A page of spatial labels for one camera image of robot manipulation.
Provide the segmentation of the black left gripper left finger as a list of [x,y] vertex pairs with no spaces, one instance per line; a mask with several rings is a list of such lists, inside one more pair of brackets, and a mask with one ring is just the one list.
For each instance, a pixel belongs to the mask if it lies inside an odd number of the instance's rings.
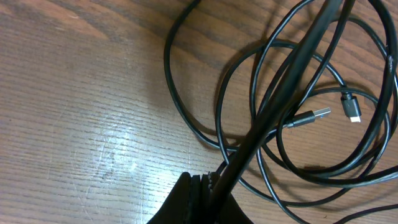
[[200,221],[201,178],[183,172],[148,224],[194,224]]

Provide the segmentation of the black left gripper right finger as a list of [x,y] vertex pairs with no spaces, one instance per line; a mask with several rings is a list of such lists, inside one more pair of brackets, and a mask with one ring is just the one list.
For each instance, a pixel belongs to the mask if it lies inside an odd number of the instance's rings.
[[[218,181],[220,175],[216,172],[203,174],[201,178],[201,210],[204,215],[203,220],[208,220],[208,204],[212,189]],[[221,210],[213,221],[215,224],[253,224],[253,222],[241,210],[237,201],[230,194],[222,206]]]

